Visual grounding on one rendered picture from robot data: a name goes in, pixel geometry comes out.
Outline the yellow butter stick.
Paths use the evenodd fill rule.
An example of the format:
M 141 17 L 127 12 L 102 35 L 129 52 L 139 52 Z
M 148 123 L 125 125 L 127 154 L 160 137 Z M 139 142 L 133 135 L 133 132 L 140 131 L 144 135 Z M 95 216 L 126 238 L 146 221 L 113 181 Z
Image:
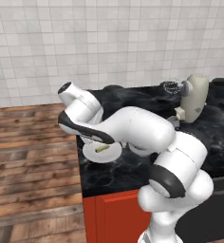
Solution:
M 102 145 L 102 146 L 99 146 L 95 149 L 95 152 L 96 153 L 101 153 L 102 151 L 108 149 L 110 146 L 109 145 Z

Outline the clear glass mixer bowl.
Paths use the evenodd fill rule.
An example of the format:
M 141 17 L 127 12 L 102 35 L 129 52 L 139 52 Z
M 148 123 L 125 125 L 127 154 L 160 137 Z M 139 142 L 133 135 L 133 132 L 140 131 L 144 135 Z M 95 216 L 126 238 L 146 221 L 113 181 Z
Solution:
M 183 83 L 181 80 L 173 79 L 173 80 L 163 81 L 160 84 L 160 86 L 165 92 L 169 94 L 177 94 L 181 92 L 183 88 Z

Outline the white round plate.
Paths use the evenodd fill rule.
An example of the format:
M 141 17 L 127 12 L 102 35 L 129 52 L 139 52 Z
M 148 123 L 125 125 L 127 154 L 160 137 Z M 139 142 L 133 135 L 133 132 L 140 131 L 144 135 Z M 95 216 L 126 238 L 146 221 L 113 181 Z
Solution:
M 109 145 L 110 147 L 101 153 L 96 153 L 95 149 L 102 145 Z M 97 141 L 93 141 L 92 143 L 85 144 L 83 147 L 84 156 L 96 163 L 107 163 L 113 160 L 118 159 L 121 156 L 122 148 L 119 142 L 115 142 L 112 144 L 105 144 Z

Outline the white shallow dish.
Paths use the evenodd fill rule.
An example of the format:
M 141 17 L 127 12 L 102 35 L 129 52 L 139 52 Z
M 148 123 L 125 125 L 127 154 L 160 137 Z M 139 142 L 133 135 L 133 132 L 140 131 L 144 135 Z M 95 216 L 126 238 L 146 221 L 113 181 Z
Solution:
M 144 150 L 141 148 L 138 148 L 136 146 L 134 146 L 133 144 L 129 143 L 128 144 L 129 149 L 136 155 L 140 156 L 140 157 L 148 157 L 150 155 L 153 154 L 153 151 L 151 150 Z

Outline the red cupboard door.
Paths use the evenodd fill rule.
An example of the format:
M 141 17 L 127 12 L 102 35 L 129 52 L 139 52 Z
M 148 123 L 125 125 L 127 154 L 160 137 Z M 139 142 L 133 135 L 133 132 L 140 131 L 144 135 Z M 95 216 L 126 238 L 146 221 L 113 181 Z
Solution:
M 137 243 L 150 214 L 138 203 L 138 190 L 96 197 L 97 243 Z

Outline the red cupboard side panel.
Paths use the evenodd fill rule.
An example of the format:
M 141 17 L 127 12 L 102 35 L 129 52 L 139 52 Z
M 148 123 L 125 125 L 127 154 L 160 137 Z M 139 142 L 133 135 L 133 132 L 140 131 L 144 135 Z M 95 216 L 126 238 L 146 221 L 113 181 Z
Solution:
M 86 243 L 97 243 L 96 198 L 94 196 L 84 197 L 83 205 Z

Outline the black dishwasher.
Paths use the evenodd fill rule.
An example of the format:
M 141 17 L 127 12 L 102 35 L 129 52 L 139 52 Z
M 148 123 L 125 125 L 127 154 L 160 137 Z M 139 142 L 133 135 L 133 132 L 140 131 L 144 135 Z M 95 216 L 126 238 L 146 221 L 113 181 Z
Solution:
M 214 179 L 211 197 L 184 215 L 176 226 L 183 243 L 209 243 L 224 238 L 224 177 Z

